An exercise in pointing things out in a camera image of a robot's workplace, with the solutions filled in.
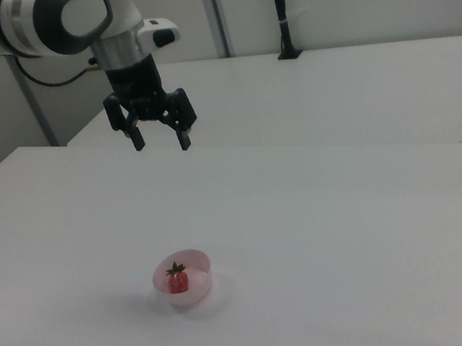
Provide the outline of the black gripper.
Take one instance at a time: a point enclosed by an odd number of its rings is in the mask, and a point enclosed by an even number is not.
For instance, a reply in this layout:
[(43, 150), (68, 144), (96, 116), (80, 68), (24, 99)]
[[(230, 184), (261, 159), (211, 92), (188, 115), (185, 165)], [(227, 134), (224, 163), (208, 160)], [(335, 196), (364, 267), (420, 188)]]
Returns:
[(166, 94), (156, 62), (152, 56), (127, 68), (106, 71), (114, 93), (107, 96), (103, 107), (114, 131), (122, 131), (136, 151), (145, 148), (137, 127), (138, 120), (160, 120), (176, 131), (183, 151), (191, 146), (189, 134), (197, 120), (194, 108), (182, 88)]

